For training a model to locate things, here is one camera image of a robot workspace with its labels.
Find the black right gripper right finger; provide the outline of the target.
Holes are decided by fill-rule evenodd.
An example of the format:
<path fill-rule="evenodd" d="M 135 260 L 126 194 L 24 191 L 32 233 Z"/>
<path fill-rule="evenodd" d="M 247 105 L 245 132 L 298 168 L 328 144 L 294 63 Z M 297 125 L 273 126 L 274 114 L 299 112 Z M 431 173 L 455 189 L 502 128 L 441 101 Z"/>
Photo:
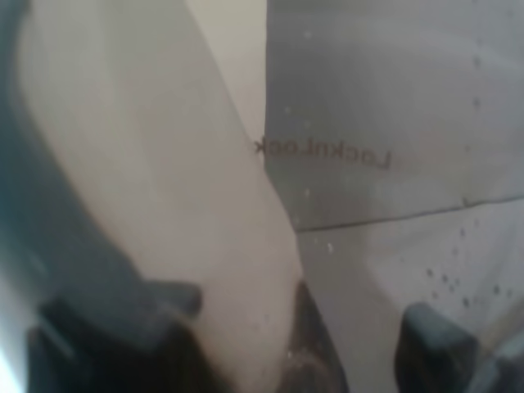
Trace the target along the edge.
<path fill-rule="evenodd" d="M 402 313 L 393 372 L 399 392 L 465 392 L 494 356 L 478 336 L 427 302 Z"/>

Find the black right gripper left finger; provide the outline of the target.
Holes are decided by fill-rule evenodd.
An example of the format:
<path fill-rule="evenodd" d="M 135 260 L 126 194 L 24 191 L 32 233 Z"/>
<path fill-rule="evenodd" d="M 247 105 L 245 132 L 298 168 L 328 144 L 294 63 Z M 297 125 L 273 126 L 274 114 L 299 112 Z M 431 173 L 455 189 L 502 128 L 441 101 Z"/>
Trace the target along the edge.
<path fill-rule="evenodd" d="M 26 333 L 28 392 L 227 392 L 196 335 L 172 320 L 149 348 L 106 333 L 53 297 Z"/>

